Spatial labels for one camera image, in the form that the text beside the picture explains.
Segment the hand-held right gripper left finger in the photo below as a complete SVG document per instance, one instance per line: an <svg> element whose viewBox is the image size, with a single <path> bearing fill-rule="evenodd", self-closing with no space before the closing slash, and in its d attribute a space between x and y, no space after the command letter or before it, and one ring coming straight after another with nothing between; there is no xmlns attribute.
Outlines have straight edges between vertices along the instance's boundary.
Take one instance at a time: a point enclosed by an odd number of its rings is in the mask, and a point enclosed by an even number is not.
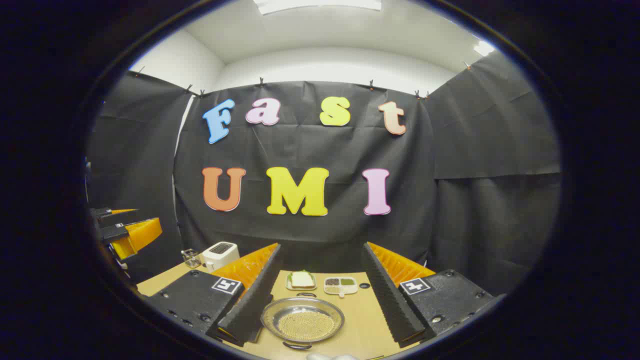
<svg viewBox="0 0 640 360"><path fill-rule="evenodd" d="M281 268L282 247L273 243L212 273L190 269L147 301L188 331L242 347L262 325Z"/></svg>

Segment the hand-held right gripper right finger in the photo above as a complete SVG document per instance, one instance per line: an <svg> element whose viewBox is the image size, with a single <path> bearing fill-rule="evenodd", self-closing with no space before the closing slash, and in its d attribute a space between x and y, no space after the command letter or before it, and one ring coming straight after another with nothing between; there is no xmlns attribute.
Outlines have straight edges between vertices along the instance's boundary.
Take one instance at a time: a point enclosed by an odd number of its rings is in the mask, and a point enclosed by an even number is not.
<svg viewBox="0 0 640 360"><path fill-rule="evenodd" d="M371 242L363 245L362 264L400 347L451 333L503 300L454 269L434 272Z"/></svg>

